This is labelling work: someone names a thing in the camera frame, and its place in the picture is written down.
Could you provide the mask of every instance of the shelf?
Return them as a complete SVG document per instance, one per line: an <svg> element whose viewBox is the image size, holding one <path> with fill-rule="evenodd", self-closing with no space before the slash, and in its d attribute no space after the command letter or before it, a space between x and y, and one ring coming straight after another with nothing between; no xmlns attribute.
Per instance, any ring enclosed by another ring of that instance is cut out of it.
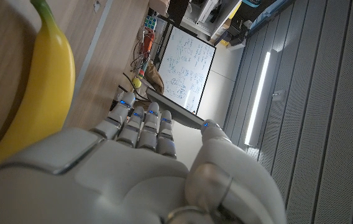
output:
<svg viewBox="0 0 353 224"><path fill-rule="evenodd" d="M222 27L227 18L231 15L233 9L237 7L241 0L224 0L221 6L221 12L214 23L212 22L197 22L201 8L195 4L191 4L192 12L186 10L182 21L194 29L214 38L216 32Z"/></svg>
<svg viewBox="0 0 353 224"><path fill-rule="evenodd" d="M198 7L195 4L192 4L191 6L192 6L192 12L189 13L186 10L182 21L184 23L188 24L189 26L195 28L196 30L198 30L198 31L200 31L200 32L202 32L202 33L204 33L204 34L206 34L208 36L211 36L211 34L214 31L214 26L215 25L213 23L211 23L211 22L205 22L205 23L196 22L197 18L199 17L201 8Z"/></svg>

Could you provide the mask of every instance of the fluorescent light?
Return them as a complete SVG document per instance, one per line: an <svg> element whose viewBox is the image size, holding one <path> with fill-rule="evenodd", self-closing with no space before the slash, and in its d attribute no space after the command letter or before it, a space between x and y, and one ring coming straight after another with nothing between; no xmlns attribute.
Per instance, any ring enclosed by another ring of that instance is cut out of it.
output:
<svg viewBox="0 0 353 224"><path fill-rule="evenodd" d="M257 110L259 105L259 100L261 99L262 88L264 87L264 81L266 76L266 71L268 70L270 52L266 53L264 66L262 67L261 77L259 79L258 90L255 96L254 107L252 108L249 128L247 129L247 135L245 136L244 144L250 145L250 138L252 134L252 128L254 127L255 117L257 116Z"/></svg>

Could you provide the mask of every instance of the whiteboard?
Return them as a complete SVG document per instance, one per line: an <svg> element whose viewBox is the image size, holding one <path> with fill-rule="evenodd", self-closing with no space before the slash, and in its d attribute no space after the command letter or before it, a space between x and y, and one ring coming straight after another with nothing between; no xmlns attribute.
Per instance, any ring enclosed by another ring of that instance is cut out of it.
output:
<svg viewBox="0 0 353 224"><path fill-rule="evenodd" d="M215 48L173 27L158 70L164 96L197 113Z"/></svg>

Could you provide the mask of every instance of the gray paneled wall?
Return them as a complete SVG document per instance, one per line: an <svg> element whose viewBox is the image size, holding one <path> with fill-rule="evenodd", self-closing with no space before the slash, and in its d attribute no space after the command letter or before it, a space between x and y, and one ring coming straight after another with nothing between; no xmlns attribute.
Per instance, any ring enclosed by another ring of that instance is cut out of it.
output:
<svg viewBox="0 0 353 224"><path fill-rule="evenodd" d="M270 49L286 94L256 149L244 139ZM353 223L353 0L296 0L247 40L237 80L225 132L272 174L288 222Z"/></svg>

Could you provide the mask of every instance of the yellow banana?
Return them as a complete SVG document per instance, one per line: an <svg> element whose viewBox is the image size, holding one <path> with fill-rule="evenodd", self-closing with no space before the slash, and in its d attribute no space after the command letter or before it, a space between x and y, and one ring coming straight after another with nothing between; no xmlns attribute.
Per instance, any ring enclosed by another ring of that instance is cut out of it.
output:
<svg viewBox="0 0 353 224"><path fill-rule="evenodd" d="M0 162L61 130L73 97L75 63L69 42L45 0L30 2L42 26L34 43L25 95L0 142Z"/></svg>

